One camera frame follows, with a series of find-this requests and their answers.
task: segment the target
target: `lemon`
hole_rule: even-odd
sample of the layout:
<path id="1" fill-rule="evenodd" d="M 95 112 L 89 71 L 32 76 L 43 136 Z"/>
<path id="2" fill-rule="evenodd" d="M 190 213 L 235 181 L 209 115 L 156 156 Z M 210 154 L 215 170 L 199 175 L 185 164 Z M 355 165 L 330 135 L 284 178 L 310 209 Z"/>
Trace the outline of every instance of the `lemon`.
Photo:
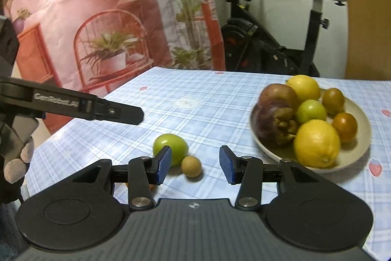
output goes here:
<path id="1" fill-rule="evenodd" d="M 300 164 L 326 168 L 334 163 L 341 142 L 333 126 L 322 120 L 310 120 L 299 127 L 293 149 Z"/>
<path id="2" fill-rule="evenodd" d="M 317 82 L 307 75 L 295 75 L 287 80 L 287 85 L 295 90 L 299 99 L 318 100 L 320 98 L 320 88 Z"/>
<path id="3" fill-rule="evenodd" d="M 181 162 L 181 170 L 187 177 L 197 177 L 202 172 L 200 160 L 194 156 L 186 156 Z"/>

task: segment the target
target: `small brown fruit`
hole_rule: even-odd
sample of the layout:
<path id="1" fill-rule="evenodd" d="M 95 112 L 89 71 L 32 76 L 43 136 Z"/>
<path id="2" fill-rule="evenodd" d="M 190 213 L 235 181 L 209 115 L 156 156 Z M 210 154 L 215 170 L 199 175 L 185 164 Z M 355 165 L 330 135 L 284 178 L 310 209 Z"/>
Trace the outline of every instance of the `small brown fruit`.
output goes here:
<path id="1" fill-rule="evenodd" d="M 153 191 L 153 189 L 156 187 L 156 185 L 149 184 L 148 187 L 149 187 L 150 191 Z"/>
<path id="2" fill-rule="evenodd" d="M 201 161 L 197 157 L 186 156 L 181 162 L 181 170 L 187 177 L 197 177 L 202 173 Z"/>
<path id="3" fill-rule="evenodd" d="M 345 98 L 339 89 L 330 88 L 323 94 L 322 104 L 328 114 L 335 115 L 343 112 Z"/>
<path id="4" fill-rule="evenodd" d="M 338 113 L 333 121 L 342 143 L 350 142 L 357 134 L 357 120 L 350 113 Z"/>

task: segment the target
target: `table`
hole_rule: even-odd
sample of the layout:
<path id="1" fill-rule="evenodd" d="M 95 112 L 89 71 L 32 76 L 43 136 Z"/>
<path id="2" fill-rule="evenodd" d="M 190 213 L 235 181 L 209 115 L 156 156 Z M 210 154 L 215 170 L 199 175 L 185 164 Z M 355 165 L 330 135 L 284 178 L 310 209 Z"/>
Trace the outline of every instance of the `table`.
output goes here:
<path id="1" fill-rule="evenodd" d="M 248 119 L 260 91 L 286 78 L 152 68 L 106 96 L 108 100 L 142 107 L 144 122 L 131 126 L 70 121 L 36 149 L 27 174 L 29 192 L 34 195 L 99 159 L 111 159 L 119 165 L 135 157 L 150 156 L 156 137 L 174 133 L 182 136 L 190 154 L 201 160 L 204 176 L 190 181 L 173 169 L 158 187 L 155 199 L 229 198 L 233 203 L 239 185 L 226 182 L 218 149 L 228 145 L 238 156 L 252 155 L 264 163 L 273 163 L 255 144 Z M 375 221 L 364 249 L 377 260 L 386 261 L 391 257 L 391 81 L 319 79 L 318 83 L 323 88 L 342 90 L 370 119 L 370 150 L 349 168 L 325 176 L 371 207 Z M 373 169 L 376 167 L 382 168 L 380 174 Z M 265 184 L 262 203 L 275 196 L 276 186 Z M 116 185 L 115 197 L 127 202 L 124 184 Z"/>

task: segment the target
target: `green apple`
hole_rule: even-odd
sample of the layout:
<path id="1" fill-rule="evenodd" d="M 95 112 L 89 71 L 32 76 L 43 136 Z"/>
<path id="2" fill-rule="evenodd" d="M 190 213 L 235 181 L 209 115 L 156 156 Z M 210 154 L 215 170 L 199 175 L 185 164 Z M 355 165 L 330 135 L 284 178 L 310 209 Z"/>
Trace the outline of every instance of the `green apple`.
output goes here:
<path id="1" fill-rule="evenodd" d="M 304 101 L 296 111 L 296 120 L 300 125 L 313 119 L 325 121 L 326 118 L 326 109 L 317 100 Z"/>
<path id="2" fill-rule="evenodd" d="M 155 142 L 153 142 L 153 147 L 152 147 L 153 156 L 156 156 L 157 153 L 159 153 L 159 151 L 165 145 L 171 147 L 171 150 L 173 152 L 171 167 L 179 165 L 181 161 L 187 156 L 187 153 L 189 151 L 187 142 L 183 138 L 175 134 L 168 133 L 168 134 L 160 135 L 155 140 Z"/>

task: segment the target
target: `fruit bowl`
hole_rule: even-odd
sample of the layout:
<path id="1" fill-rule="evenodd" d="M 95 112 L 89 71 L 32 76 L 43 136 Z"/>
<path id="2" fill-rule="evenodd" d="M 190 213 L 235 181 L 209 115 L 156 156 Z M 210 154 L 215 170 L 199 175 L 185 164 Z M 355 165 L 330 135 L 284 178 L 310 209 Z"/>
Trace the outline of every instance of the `fruit bowl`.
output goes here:
<path id="1" fill-rule="evenodd" d="M 321 89 L 322 95 L 326 91 L 325 89 Z M 252 118 L 253 113 L 255 110 L 256 105 L 253 107 L 250 115 L 250 130 L 251 134 L 253 135 L 253 138 L 255 139 L 258 146 L 272 159 L 275 161 L 280 161 L 281 159 L 292 159 L 294 161 L 297 161 L 296 155 L 293 151 L 293 143 L 290 142 L 285 146 L 276 146 L 276 145 L 269 145 L 267 143 L 261 142 L 257 135 L 255 134 L 255 131 L 252 127 Z M 345 97 L 345 112 L 348 112 L 352 114 L 356 120 L 357 120 L 357 135 L 354 138 L 353 141 L 341 144 L 341 149 L 339 151 L 338 158 L 335 160 L 335 162 L 327 167 L 327 168 L 313 168 L 313 167 L 307 167 L 310 170 L 318 173 L 329 173 L 329 172 L 335 172 L 337 170 L 344 169 L 348 167 L 349 165 L 357 162 L 368 150 L 369 146 L 371 145 L 371 138 L 372 138 L 372 129 L 371 124 L 368 120 L 368 117 L 365 115 L 363 110 L 352 100 Z M 331 117 L 327 118 L 328 123 L 332 123 L 333 119 Z"/>

